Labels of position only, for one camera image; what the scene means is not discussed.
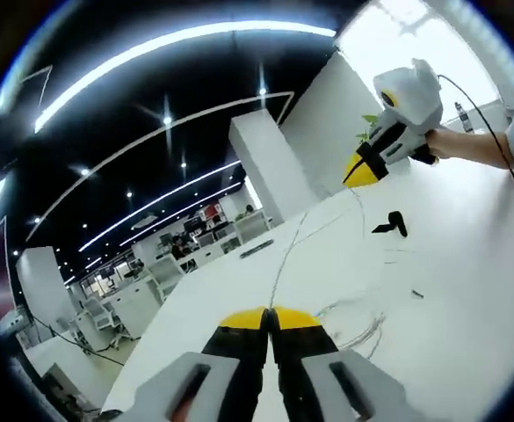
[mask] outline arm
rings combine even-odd
[[[506,133],[496,133],[496,139],[510,167],[514,167],[514,119],[506,129]],[[468,135],[437,129],[426,134],[426,141],[435,156],[443,158],[455,156],[502,169],[507,168],[501,151],[496,146],[495,138],[491,134]]]
[[[505,133],[495,134],[510,167],[514,167],[514,156],[510,151]],[[508,169],[492,134],[470,135],[452,130],[436,129],[426,134],[431,153],[442,158],[457,157],[477,163]]]

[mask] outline yellow tip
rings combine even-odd
[[[236,312],[220,322],[220,327],[259,330],[265,307]]]
[[[348,174],[352,171],[352,169],[354,169],[354,166],[360,160],[362,160],[362,156],[360,156],[360,154],[354,153],[352,155],[350,163],[346,166],[345,176],[348,176]],[[344,181],[344,185],[346,187],[353,188],[372,185],[378,181],[378,178],[375,177],[372,169],[370,169],[368,164],[362,163],[356,169],[354,169],[354,171],[352,171],[352,174]]]
[[[316,327],[321,325],[319,319],[297,309],[287,309],[281,306],[275,306],[274,310],[278,316],[281,330],[290,330],[292,328]]]

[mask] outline black ceiling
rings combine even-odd
[[[9,216],[11,248],[59,247],[58,262],[69,262],[63,271],[72,267],[76,272],[83,269],[88,257],[122,251],[118,244],[133,234],[130,227],[147,213],[164,216],[162,209],[172,213],[243,181],[240,166],[226,177],[225,173],[213,176],[140,213],[84,253],[77,251],[96,234],[170,189],[235,161],[228,143],[229,122],[260,108],[258,101],[174,127],[170,139],[168,133],[162,133],[116,158],[63,200],[27,243],[33,219],[43,215],[81,177],[79,169],[94,167],[161,127],[162,122],[145,108],[163,114],[166,104],[176,120],[256,96],[261,79],[270,93],[294,91],[294,103],[334,52],[333,39],[307,33],[245,32],[183,41],[103,76],[34,135],[33,123],[44,106],[99,63],[164,33],[246,18],[339,30],[354,9],[338,2],[319,6],[289,2],[289,8],[284,2],[204,2],[203,6],[193,1],[85,3],[57,28],[36,58],[33,71],[53,66],[41,107],[38,102],[46,73],[24,83],[13,110],[0,119],[0,154],[2,162],[8,163],[0,215]],[[285,97],[269,99],[265,106],[277,118],[285,101]],[[187,163],[185,171],[180,167],[183,161]],[[126,197],[128,190],[134,193],[131,199]],[[73,274],[63,276],[67,279]]]

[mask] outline green plant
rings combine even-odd
[[[360,143],[368,140],[368,132],[376,125],[376,123],[378,123],[378,116],[374,114],[363,114],[362,119],[368,123],[368,129],[365,132],[356,135],[356,137],[359,138]]]

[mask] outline white table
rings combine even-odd
[[[73,339],[69,331],[61,335]],[[39,376],[49,372],[65,390],[75,394],[73,389],[77,389],[94,407],[105,401],[110,382],[79,347],[53,337],[24,352]]]
[[[514,373],[514,186],[507,171],[460,160],[397,164],[391,177],[344,191],[187,274],[158,311],[114,383],[104,409],[128,409],[135,390],[220,320],[274,303],[316,313],[336,343],[383,313],[372,362],[401,382],[430,418],[479,420]],[[371,234],[399,210],[409,237]],[[269,238],[274,244],[239,259]],[[415,289],[424,295],[411,294]],[[364,355],[371,345],[356,349]],[[254,420],[285,421],[271,360]]]
[[[208,262],[212,262],[213,260],[225,255],[223,253],[223,249],[221,248],[221,246],[224,243],[230,241],[231,239],[234,239],[235,237],[237,237],[236,233],[230,233],[229,235],[224,236],[223,238],[215,241],[214,243],[208,244],[203,248],[200,248],[186,255],[184,258],[179,259],[177,262],[181,266],[182,264],[185,264],[188,261],[194,260],[198,268],[200,268]]]
[[[137,280],[107,299],[132,338],[141,337],[161,306],[157,283],[151,276]]]

